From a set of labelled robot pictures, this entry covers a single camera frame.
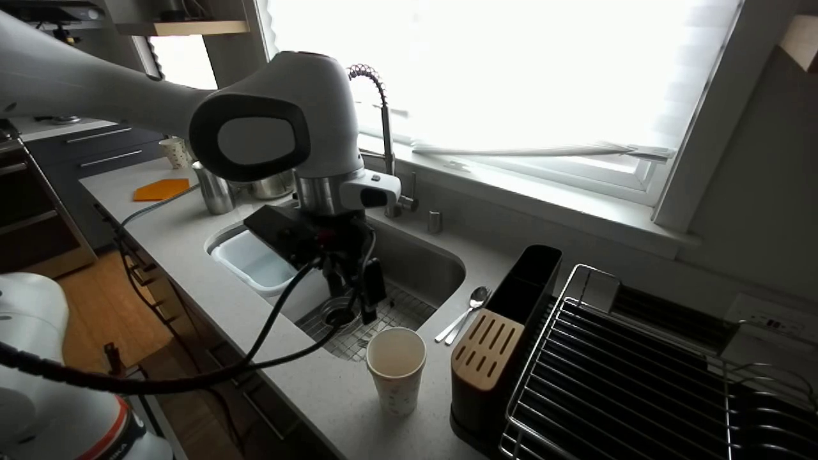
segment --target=sink basin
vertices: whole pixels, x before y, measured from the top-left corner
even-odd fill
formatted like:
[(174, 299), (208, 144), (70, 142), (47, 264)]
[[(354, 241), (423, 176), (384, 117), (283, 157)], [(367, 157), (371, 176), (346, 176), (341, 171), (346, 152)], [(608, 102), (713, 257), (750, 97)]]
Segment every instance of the sink basin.
[[(363, 324), (359, 317), (354, 317), (325, 345), (326, 354), (346, 361), (359, 361), (367, 340), (384, 328), (422, 328), (435, 314), (435, 310), (449, 299), (449, 295), (463, 285), (464, 276), (463, 262), (458, 257), (430, 246), (408, 234), (386, 228), (377, 219), (367, 219), (367, 226), (377, 239), (373, 257), (384, 265), (386, 299), (377, 304), (376, 322)], [(225, 241), (239, 234), (245, 234), (242, 226), (230, 228), (207, 249), (207, 253), (214, 253)], [(312, 340), (320, 340), (329, 332), (325, 317), (331, 308), (337, 308), (339, 299), (326, 299), (326, 287), (317, 272), (300, 285), (312, 287), (312, 295), (295, 290), (280, 314), (289, 317)], [(256, 292), (272, 304), (276, 297), (260, 290)]]

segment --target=paper cup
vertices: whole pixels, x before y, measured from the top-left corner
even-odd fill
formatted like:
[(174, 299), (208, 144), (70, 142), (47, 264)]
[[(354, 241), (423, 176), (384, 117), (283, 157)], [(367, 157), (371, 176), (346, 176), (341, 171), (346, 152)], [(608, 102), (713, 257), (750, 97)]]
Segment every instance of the paper cup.
[(414, 329), (381, 329), (367, 342), (364, 369), (376, 380), (386, 418), (408, 418), (414, 411), (423, 364), (423, 340)]

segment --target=orange object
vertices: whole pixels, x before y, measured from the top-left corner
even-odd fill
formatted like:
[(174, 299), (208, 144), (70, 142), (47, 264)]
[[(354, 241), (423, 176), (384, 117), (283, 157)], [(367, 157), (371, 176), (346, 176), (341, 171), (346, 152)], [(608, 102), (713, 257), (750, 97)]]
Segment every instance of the orange object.
[(151, 182), (151, 184), (133, 189), (129, 199), (133, 202), (164, 202), (164, 199), (184, 195), (187, 189), (188, 189), (187, 180), (157, 180), (157, 182)]

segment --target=dish rack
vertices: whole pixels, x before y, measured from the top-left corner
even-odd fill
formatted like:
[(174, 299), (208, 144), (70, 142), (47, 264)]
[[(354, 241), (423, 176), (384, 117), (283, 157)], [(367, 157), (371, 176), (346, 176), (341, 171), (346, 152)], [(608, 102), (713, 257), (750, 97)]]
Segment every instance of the dish rack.
[(807, 380), (610, 311), (615, 276), (574, 265), (506, 409), (497, 457), (814, 457)]

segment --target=window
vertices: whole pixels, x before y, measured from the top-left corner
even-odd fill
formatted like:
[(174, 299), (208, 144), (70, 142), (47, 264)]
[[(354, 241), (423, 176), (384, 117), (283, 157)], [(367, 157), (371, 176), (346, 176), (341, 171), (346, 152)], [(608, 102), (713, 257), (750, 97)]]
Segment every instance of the window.
[(147, 41), (165, 81), (197, 89), (216, 88), (202, 35), (151, 35)]
[[(377, 70), (394, 133), (418, 153), (654, 204), (739, 0), (267, 0), (265, 14), (272, 52)], [(359, 131), (377, 133), (376, 93), (352, 89)], [(667, 161), (597, 157), (610, 149)]]

